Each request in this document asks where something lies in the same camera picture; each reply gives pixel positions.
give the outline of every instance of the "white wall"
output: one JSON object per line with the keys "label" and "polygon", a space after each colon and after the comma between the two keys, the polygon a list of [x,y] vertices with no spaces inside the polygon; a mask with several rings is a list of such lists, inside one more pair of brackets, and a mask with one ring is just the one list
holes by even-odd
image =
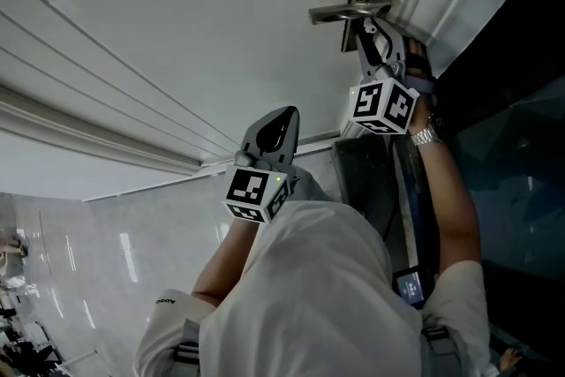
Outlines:
{"label": "white wall", "polygon": [[183,179],[0,131],[0,192],[89,200]]}
{"label": "white wall", "polygon": [[296,105],[301,137],[339,129],[355,53],[308,9],[347,0],[0,0],[0,82],[93,124],[209,161]]}

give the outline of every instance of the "wristwatch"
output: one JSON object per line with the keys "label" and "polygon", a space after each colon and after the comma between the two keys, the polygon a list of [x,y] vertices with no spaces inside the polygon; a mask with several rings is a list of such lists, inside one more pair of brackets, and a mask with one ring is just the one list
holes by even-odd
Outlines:
{"label": "wristwatch", "polygon": [[437,141],[438,143],[443,143],[443,141],[438,137],[437,132],[433,128],[433,124],[429,124],[423,131],[420,131],[414,135],[411,135],[412,143],[419,147],[420,145],[425,145],[426,143],[432,143]]}

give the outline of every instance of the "small screen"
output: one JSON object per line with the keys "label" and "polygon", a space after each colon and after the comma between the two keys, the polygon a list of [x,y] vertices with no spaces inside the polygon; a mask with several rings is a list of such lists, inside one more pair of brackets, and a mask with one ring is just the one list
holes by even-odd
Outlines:
{"label": "small screen", "polygon": [[410,305],[414,305],[415,303],[424,300],[424,294],[422,293],[422,286],[420,284],[418,272],[399,276],[396,278],[396,282],[398,283],[400,297],[402,297],[405,302]]}

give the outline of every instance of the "reflective floor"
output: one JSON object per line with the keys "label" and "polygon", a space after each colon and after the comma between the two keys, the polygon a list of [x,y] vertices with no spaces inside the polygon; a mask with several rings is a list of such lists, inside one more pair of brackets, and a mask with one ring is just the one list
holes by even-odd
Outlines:
{"label": "reflective floor", "polygon": [[[297,158],[341,199],[329,152]],[[21,298],[23,321],[41,321],[65,359],[97,349],[113,376],[132,375],[132,357],[155,298],[190,291],[230,217],[220,203],[223,176],[90,203],[3,195],[0,229],[17,224],[30,240]],[[76,377],[104,375],[88,358]]]}
{"label": "reflective floor", "polygon": [[565,329],[563,131],[565,77],[452,144],[478,211],[490,321],[555,362],[554,332]]}

